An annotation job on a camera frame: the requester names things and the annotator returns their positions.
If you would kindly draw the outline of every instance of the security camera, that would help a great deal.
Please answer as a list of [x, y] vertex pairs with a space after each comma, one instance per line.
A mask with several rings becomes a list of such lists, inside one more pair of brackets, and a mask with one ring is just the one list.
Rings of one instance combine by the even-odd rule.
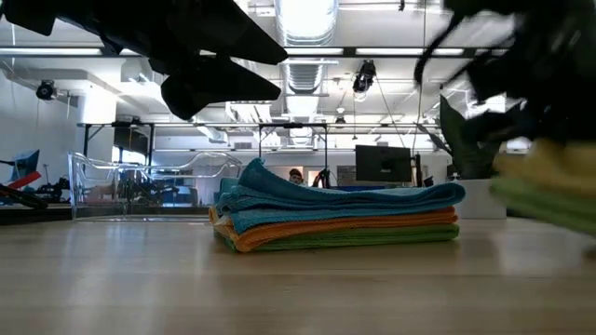
[[37, 88], [35, 95], [39, 100], [54, 101], [58, 98], [58, 90], [54, 86], [53, 80], [42, 80], [41, 85]]

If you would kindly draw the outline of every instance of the black monitor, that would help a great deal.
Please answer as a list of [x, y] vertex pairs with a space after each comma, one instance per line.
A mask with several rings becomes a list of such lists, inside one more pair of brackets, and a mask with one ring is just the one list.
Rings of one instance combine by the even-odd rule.
[[15, 165], [12, 168], [10, 181], [17, 181], [37, 171], [39, 150], [31, 150], [26, 153], [17, 154], [12, 158]]
[[412, 182], [410, 149], [357, 145], [356, 180]]

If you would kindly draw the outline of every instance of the orange towel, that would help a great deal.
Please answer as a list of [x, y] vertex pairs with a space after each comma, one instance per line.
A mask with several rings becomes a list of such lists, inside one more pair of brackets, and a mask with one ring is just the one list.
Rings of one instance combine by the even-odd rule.
[[244, 234], [236, 234], [232, 220], [219, 217], [214, 208], [209, 211], [210, 221], [220, 234], [228, 236], [241, 252], [248, 252], [267, 242], [294, 235], [330, 232], [350, 228], [396, 228], [421, 225], [452, 224], [457, 221], [453, 207], [408, 215], [341, 218], [321, 221], [288, 221], [258, 226]]

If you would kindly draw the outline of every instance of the table surface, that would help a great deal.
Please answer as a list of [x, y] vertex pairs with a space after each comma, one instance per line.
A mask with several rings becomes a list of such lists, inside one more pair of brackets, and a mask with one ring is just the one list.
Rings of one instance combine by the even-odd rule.
[[0, 227], [5, 334], [596, 334], [596, 240], [462, 221], [453, 242], [234, 254], [201, 222]]

